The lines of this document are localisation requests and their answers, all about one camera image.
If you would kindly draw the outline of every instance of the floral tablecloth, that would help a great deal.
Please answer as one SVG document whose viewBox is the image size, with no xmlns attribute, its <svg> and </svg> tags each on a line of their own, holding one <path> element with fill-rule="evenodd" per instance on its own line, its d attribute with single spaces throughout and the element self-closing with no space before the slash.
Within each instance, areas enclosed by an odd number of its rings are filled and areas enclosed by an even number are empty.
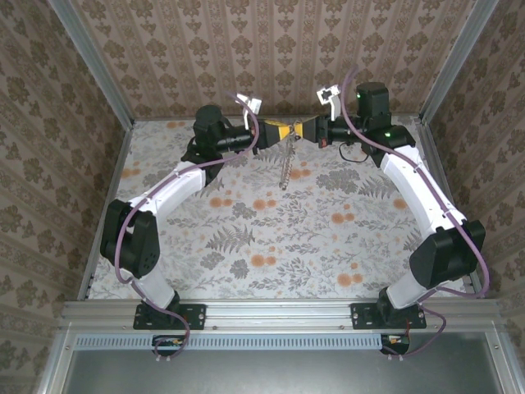
<svg viewBox="0 0 525 394">
<path fill-rule="evenodd" d="M 393 123 L 418 140 L 414 117 L 394 117 Z M 137 122 L 117 198 L 140 195 L 171 171 L 192 125 Z M 285 146 L 282 141 L 228 163 L 159 223 L 159 263 L 181 298 L 376 297 L 407 271 L 422 240 L 407 204 L 372 160 L 346 163 L 336 145 L 319 149 L 296 141 L 283 191 Z M 364 158 L 357 145 L 343 149 L 348 158 Z M 100 257 L 89 298 L 135 297 Z"/>
</svg>

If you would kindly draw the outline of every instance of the purple cable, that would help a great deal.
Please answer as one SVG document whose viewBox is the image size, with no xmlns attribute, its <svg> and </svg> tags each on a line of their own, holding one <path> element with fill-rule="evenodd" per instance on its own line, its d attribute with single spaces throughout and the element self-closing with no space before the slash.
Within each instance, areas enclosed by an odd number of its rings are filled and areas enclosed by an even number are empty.
<svg viewBox="0 0 525 394">
<path fill-rule="evenodd" d="M 444 215 L 446 215 L 446 217 L 452 222 L 454 227 L 458 230 L 459 234 L 463 237 L 463 239 L 467 243 L 468 247 L 472 250 L 472 252 L 476 256 L 476 259 L 479 262 L 480 266 L 482 267 L 482 271 L 483 271 L 483 287 L 478 293 L 468 294 L 468 293 L 464 293 L 462 291 L 456 291 L 456 290 L 453 290 L 453 289 L 449 289 L 447 287 L 440 287 L 440 286 L 437 287 L 437 290 L 446 291 L 446 292 L 449 292 L 451 294 L 454 294 L 454 295 L 457 295 L 457 296 L 462 296 L 462 297 L 465 297 L 465 298 L 479 298 L 479 297 L 483 297 L 488 292 L 489 284 L 490 284 L 489 270 L 488 270 L 488 267 L 486 266 L 486 262 L 485 262 L 485 260 L 484 260 L 484 258 L 482 256 L 482 254 L 480 253 L 480 251 L 476 247 L 476 245 L 474 245 L 474 242 L 470 239 L 470 237 L 465 232 L 465 230 L 461 227 L 461 225 L 454 218 L 454 216 L 451 213 L 448 212 L 448 208 L 447 208 L 445 202 L 443 202 L 443 200 L 441 199 L 439 194 L 436 192 L 436 190 L 434 189 L 434 186 L 432 185 L 430 180 L 427 178 L 425 173 L 410 158 L 407 158 L 405 155 L 403 155 L 403 154 L 401 154 L 399 152 L 395 152 L 393 149 L 390 149 L 390 148 L 387 148 L 386 146 L 378 144 L 377 142 L 374 142 L 374 141 L 370 140 L 369 138 L 367 138 L 366 136 L 364 136 L 360 131 L 358 131 L 355 128 L 354 124 L 350 120 L 350 118 L 348 116 L 348 113 L 346 111 L 346 106 L 345 106 L 345 97 L 346 97 L 345 93 L 346 93 L 346 87 L 347 87 L 348 83 L 354 78 L 354 76 L 357 74 L 357 72 L 358 72 L 358 67 L 357 66 L 352 67 L 349 70 L 349 72 L 346 74 L 345 80 L 343 81 L 343 85 L 341 87 L 341 98 L 342 98 L 342 102 L 343 102 L 343 105 L 341 106 L 341 109 L 342 109 L 342 112 L 343 112 L 343 117 L 345 117 L 346 123 L 348 123 L 348 126 L 349 126 L 350 130 L 354 134 L 356 134 L 356 136 L 361 141 L 363 141 L 363 142 L 365 142 L 365 143 L 367 143 L 367 144 L 369 144 L 369 145 L 371 145 L 371 146 L 373 146 L 373 147 L 375 147 L 377 149 L 380 149 L 380 150 L 383 150 L 383 151 L 385 151 L 387 153 L 393 154 L 393 155 L 397 156 L 398 158 L 403 159 L 405 162 L 410 164 L 410 166 L 412 166 L 414 171 L 417 172 L 419 174 L 419 176 L 423 179 L 423 181 L 425 182 L 425 185 L 427 185 L 429 191 L 432 193 L 432 196 L 436 199 L 436 201 L 439 204 L 441 210 L 444 212 Z"/>
<path fill-rule="evenodd" d="M 249 145 L 248 148 L 246 148 L 245 150 L 243 150 L 239 154 L 236 154 L 235 156 L 230 156 L 229 158 L 221 158 L 219 160 L 213 160 L 213 161 L 207 162 L 207 163 L 194 164 L 193 166 L 189 166 L 189 167 L 183 168 L 179 172 L 176 172 L 173 175 L 169 176 L 164 182 L 162 182 L 155 189 L 153 189 L 152 192 L 149 193 L 149 195 L 147 195 L 142 200 L 140 200 L 140 202 L 138 204 L 136 204 L 131 209 L 131 211 L 126 216 L 126 219 L 124 219 L 124 222 L 122 223 L 121 230 L 119 231 L 118 237 L 116 239 L 115 275 L 116 275 L 116 278 L 118 279 L 118 281 L 120 283 L 127 284 L 127 283 L 130 283 L 133 280 L 133 277 L 129 277 L 128 279 L 124 279 L 122 277 L 122 275 L 121 275 L 121 270 L 120 270 L 121 249 L 122 249 L 122 241 L 124 240 L 124 235 L 126 233 L 126 228 L 130 224 L 130 221 L 133 218 L 133 216 L 139 211 L 140 207 L 142 207 L 144 204 L 146 204 L 148 199 L 152 199 L 159 191 L 161 191 L 164 187 L 166 187 L 168 184 L 170 184 L 172 181 L 174 181 L 179 176 L 182 176 L 182 175 L 186 174 L 187 172 L 193 171 L 194 169 L 197 169 L 197 168 L 209 167 L 209 166 L 213 166 L 215 164 L 227 163 L 227 162 L 230 162 L 232 160 L 236 160 L 237 158 L 240 158 L 241 156 L 244 156 L 244 155 L 248 154 L 248 152 L 250 150 L 252 150 L 253 147 L 256 145 L 256 143 L 258 141 L 258 138 L 259 138 L 259 124 L 257 122 L 257 117 L 255 116 L 253 111 L 250 109 L 250 107 L 245 102 L 243 102 L 242 100 L 239 100 L 234 94 L 232 94 L 230 92 L 226 92 L 226 94 L 228 96 L 232 97 L 237 103 L 239 103 L 244 109 L 246 109 L 248 111 L 248 114 L 252 118 L 253 126 L 254 126 L 254 129 L 255 129 L 254 133 L 253 133 L 252 143 Z M 137 285 L 135 284 L 135 281 L 133 281 L 131 283 L 131 286 L 139 294 L 140 298 L 146 304 L 148 304 L 149 306 L 151 306 L 152 308 L 154 308 L 155 310 L 157 310 L 159 312 L 162 312 L 164 314 L 168 314 L 170 316 L 173 316 L 174 318 L 179 319 L 185 325 L 185 339 L 182 342 L 182 344 L 180 345 L 180 348 L 171 356 L 171 357 L 177 357 L 182 352 L 182 350 L 185 348 L 186 344 L 189 341 L 189 325 L 188 325 L 188 323 L 179 314 L 171 312 L 170 310 L 163 309 L 163 308 L 155 305 L 152 301 L 148 300 L 148 298 L 145 296 L 145 294 L 137 287 Z M 155 346 L 155 355 L 156 356 L 159 356 L 159 354 L 158 354 L 158 343 L 159 343 L 159 341 L 155 344 L 156 345 Z"/>
<path fill-rule="evenodd" d="M 432 344 L 443 333 L 443 331 L 445 330 L 445 327 L 446 327 L 446 318 L 445 318 L 445 316 L 443 316 L 442 314 L 440 314 L 440 313 L 438 313 L 438 312 L 436 312 L 434 310 L 430 310 L 430 309 L 428 309 L 427 307 L 425 307 L 423 305 L 419 305 L 419 308 L 423 309 L 428 314 L 433 314 L 434 316 L 437 316 L 438 318 L 440 318 L 441 321 L 443 322 L 441 324 L 440 329 L 437 330 L 436 334 L 434 334 L 434 336 L 432 338 L 430 338 L 427 342 L 425 342 L 423 345 L 418 347 L 416 350 L 410 351 L 409 353 L 406 353 L 404 355 L 400 355 L 398 352 L 396 352 L 395 350 L 391 349 L 388 346 L 383 346 L 383 348 L 387 349 L 391 353 L 391 355 L 393 355 L 395 357 L 398 357 L 398 358 L 404 358 L 404 357 L 410 357 L 411 355 L 417 355 L 417 354 L 421 353 L 422 351 L 424 351 L 426 348 L 428 348 L 429 345 Z"/>
</svg>

